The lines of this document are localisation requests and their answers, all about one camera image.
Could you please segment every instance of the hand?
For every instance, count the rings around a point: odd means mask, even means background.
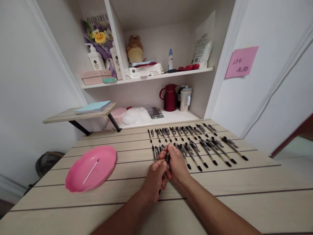
[[[173,181],[181,185],[182,182],[190,178],[190,174],[187,170],[185,161],[183,159],[180,151],[175,148],[171,143],[165,146],[164,150],[161,151],[158,158],[164,159],[167,153],[170,153],[170,171],[166,172],[166,176],[169,179],[173,179]]]
[[[152,200],[153,203],[157,203],[159,199],[159,191],[166,189],[168,180],[166,177],[163,177],[166,170],[167,163],[164,159],[153,163],[149,167],[147,177],[140,189],[144,194],[144,197]]]

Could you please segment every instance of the black metal bracket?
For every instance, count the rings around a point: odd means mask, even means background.
[[[122,129],[119,128],[118,124],[116,123],[116,121],[114,120],[114,118],[112,117],[111,114],[108,115],[108,118],[110,119],[110,121],[113,123],[114,127],[116,128],[117,132],[120,132]]]
[[[74,127],[79,129],[80,131],[84,132],[86,136],[91,135],[92,132],[87,131],[81,124],[79,124],[77,121],[68,121],[70,124],[72,124]]]

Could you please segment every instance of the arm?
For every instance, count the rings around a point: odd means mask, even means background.
[[[170,171],[166,172],[167,177],[173,179],[182,191],[207,232],[210,234],[261,234],[191,177],[181,153],[172,144],[167,145],[159,157],[164,158],[167,151],[171,155]]]
[[[117,212],[101,224],[92,235],[136,234],[159,198],[159,190],[166,188],[167,179],[162,178],[167,163],[159,160],[153,163],[141,189]]]

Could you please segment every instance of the red thermos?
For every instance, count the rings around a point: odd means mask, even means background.
[[[176,110],[176,90],[177,85],[168,84],[160,90],[160,99],[164,100],[164,110],[173,112]],[[164,99],[161,97],[162,91],[165,89]]]

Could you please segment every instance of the pink plate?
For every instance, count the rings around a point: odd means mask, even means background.
[[[83,184],[91,169],[90,176]],[[84,192],[100,186],[112,173],[116,162],[116,151],[111,146],[100,146],[85,153],[70,168],[65,187],[70,192]]]

